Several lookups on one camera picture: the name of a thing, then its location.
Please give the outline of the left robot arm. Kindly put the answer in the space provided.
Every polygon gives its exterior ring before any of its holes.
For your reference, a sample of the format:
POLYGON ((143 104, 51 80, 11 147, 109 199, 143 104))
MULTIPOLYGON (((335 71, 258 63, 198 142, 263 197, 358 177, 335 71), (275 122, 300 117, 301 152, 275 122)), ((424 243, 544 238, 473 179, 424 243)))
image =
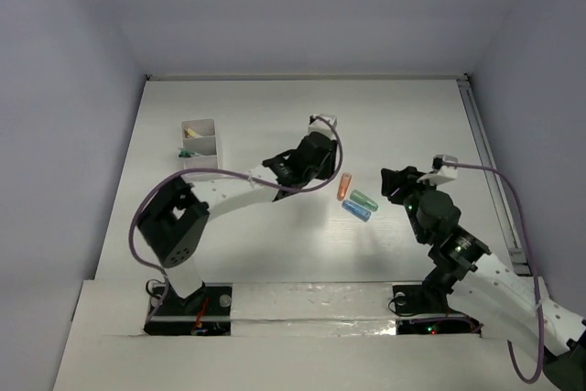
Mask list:
POLYGON ((160 181, 140 202, 127 233, 135 261, 158 271, 163 293, 146 315, 151 321, 168 294, 181 312, 202 303, 202 290, 189 281, 173 285, 172 268, 194 254, 207 224, 228 212, 320 190, 336 179, 343 163, 338 131, 312 131, 299 145, 264 160, 246 173, 215 168, 188 168, 160 181))

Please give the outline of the green translucent eraser case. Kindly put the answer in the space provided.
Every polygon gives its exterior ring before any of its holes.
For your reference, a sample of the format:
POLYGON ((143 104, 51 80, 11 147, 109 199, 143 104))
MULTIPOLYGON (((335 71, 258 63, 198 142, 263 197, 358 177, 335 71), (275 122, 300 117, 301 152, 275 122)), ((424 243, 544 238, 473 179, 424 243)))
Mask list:
POLYGON ((364 207, 370 212, 376 212, 378 210, 378 203, 359 190, 352 191, 350 200, 364 207))

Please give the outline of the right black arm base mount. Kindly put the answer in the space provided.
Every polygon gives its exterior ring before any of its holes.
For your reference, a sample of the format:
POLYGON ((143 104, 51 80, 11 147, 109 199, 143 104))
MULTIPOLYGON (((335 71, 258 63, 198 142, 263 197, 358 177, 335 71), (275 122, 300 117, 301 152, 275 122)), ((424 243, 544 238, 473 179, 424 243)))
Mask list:
POLYGON ((419 284, 393 285, 387 307, 396 317, 398 335, 480 336, 482 333, 482 324, 478 320, 451 309, 445 298, 434 297, 419 284))

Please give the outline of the white pen orange cap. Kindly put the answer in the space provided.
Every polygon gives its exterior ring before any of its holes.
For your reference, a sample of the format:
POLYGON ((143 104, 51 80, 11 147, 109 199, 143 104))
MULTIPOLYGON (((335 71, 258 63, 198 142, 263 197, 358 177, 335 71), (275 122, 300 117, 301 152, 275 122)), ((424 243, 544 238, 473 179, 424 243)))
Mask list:
POLYGON ((210 137, 210 136, 215 136, 215 130, 212 129, 208 129, 207 127, 193 127, 192 128, 194 131, 198 132, 199 134, 202 135, 202 137, 210 137))

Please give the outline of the white pen yellow tip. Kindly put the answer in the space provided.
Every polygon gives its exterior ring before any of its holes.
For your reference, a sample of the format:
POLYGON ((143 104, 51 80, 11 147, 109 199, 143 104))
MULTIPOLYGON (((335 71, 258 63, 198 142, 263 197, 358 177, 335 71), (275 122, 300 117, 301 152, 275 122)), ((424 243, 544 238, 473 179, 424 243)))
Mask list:
POLYGON ((193 129, 192 129, 192 134, 191 135, 189 135, 186 132, 185 132, 185 134, 186 134, 186 137, 187 138, 202 138, 202 135, 199 134, 198 132, 194 131, 193 129))

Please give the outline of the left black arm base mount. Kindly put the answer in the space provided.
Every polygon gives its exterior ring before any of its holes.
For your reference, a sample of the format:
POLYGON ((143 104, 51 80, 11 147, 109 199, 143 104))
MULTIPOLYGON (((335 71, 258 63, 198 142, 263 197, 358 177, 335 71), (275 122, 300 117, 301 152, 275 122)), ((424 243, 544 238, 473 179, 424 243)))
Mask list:
POLYGON ((144 325, 150 336, 229 336, 232 284, 209 284, 187 299, 171 288, 154 317, 144 325))

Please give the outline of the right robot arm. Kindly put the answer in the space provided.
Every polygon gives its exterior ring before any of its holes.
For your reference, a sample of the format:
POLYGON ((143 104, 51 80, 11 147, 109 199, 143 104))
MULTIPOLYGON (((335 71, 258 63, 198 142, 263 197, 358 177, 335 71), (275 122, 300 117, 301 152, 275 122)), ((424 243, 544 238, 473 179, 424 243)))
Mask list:
POLYGON ((381 171, 382 195, 405 208, 415 238, 429 245, 432 271, 419 284, 393 288, 390 309, 402 318, 456 312, 534 357, 537 376, 560 390, 585 387, 585 319, 542 294, 482 240, 460 225, 461 210, 439 189, 457 166, 437 157, 433 170, 381 171))

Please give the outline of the blue translucent eraser case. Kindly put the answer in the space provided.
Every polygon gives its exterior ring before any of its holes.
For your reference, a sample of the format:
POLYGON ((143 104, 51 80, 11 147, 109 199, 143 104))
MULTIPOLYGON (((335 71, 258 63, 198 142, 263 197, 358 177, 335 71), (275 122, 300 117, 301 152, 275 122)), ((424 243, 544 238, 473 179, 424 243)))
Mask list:
POLYGON ((353 216, 360 219, 362 222, 366 223, 371 218, 371 212, 354 201, 344 200, 342 202, 342 207, 344 208, 344 210, 351 213, 353 216))

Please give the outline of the orange translucent eraser case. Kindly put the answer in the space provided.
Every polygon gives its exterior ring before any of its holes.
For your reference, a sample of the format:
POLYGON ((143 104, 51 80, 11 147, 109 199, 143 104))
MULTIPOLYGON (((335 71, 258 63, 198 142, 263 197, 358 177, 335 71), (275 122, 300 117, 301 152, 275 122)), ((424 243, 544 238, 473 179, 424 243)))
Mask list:
POLYGON ((342 173, 337 189, 338 201, 343 201, 346 198, 348 190, 351 186, 352 177, 353 176, 350 173, 342 173))

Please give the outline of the green dark pen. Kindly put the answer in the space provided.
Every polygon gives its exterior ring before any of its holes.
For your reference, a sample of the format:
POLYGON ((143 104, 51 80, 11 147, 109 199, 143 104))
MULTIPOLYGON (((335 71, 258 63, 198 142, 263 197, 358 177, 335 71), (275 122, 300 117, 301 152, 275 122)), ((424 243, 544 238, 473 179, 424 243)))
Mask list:
POLYGON ((191 158, 191 157, 197 157, 198 155, 199 154, 196 153, 196 152, 193 152, 193 151, 190 151, 190 150, 181 148, 179 150, 178 157, 181 157, 181 158, 191 158))

